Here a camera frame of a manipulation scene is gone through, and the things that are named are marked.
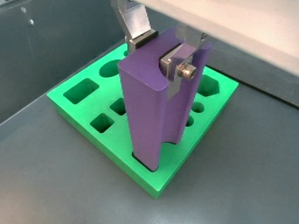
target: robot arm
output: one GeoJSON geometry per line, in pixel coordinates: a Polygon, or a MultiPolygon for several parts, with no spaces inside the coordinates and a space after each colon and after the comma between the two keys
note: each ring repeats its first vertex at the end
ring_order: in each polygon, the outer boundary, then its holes
{"type": "Polygon", "coordinates": [[[299,76],[299,2],[136,0],[299,76]]]}

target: metal surface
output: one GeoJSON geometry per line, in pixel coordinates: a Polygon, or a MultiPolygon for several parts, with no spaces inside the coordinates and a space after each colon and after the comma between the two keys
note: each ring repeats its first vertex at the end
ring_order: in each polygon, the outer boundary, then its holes
{"type": "Polygon", "coordinates": [[[0,222],[298,224],[298,116],[240,85],[154,200],[43,96],[0,126],[0,222]]]}
{"type": "Polygon", "coordinates": [[[146,7],[130,0],[111,0],[116,18],[126,33],[128,51],[134,52],[152,40],[158,32],[151,29],[146,7]]]}
{"type": "Polygon", "coordinates": [[[180,64],[178,68],[178,76],[184,78],[186,80],[191,80],[198,73],[198,68],[191,64],[190,61],[180,64]]]}
{"type": "Polygon", "coordinates": [[[176,38],[182,40],[174,49],[160,58],[160,69],[170,81],[168,98],[172,98],[180,90],[182,79],[191,80],[196,74],[196,67],[192,66],[192,55],[202,46],[208,43],[207,34],[192,29],[188,25],[176,25],[176,38]]]}

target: metal bracket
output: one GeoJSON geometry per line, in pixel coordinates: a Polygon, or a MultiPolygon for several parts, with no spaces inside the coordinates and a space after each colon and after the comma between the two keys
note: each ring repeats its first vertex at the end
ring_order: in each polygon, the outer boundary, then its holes
{"type": "Polygon", "coordinates": [[[158,36],[151,28],[146,7],[132,0],[111,0],[118,21],[126,33],[128,52],[134,52],[158,36]]]}
{"type": "Polygon", "coordinates": [[[198,69],[191,63],[192,55],[210,41],[204,32],[183,23],[176,26],[176,38],[183,43],[160,58],[160,69],[170,81],[168,98],[172,98],[180,91],[182,79],[191,80],[198,73],[198,69]]]}

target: green shape sorter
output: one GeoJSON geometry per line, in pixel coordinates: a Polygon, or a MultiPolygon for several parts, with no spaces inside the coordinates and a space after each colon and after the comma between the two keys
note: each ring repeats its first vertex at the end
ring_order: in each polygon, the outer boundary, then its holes
{"type": "Polygon", "coordinates": [[[48,93],[48,97],[72,126],[151,196],[159,198],[239,84],[204,68],[182,142],[163,143],[159,169],[151,172],[132,157],[134,147],[118,75],[118,62],[126,57],[126,52],[127,46],[122,45],[65,80],[48,93]]]}

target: green block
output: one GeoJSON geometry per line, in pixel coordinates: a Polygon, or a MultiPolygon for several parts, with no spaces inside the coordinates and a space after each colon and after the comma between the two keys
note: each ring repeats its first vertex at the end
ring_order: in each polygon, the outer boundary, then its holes
{"type": "Polygon", "coordinates": [[[126,51],[127,46],[122,45],[65,80],[48,93],[48,97],[79,132],[151,196],[159,198],[239,84],[204,68],[182,142],[163,143],[159,169],[151,172],[132,157],[134,146],[118,75],[118,62],[126,57],[126,51]]]}

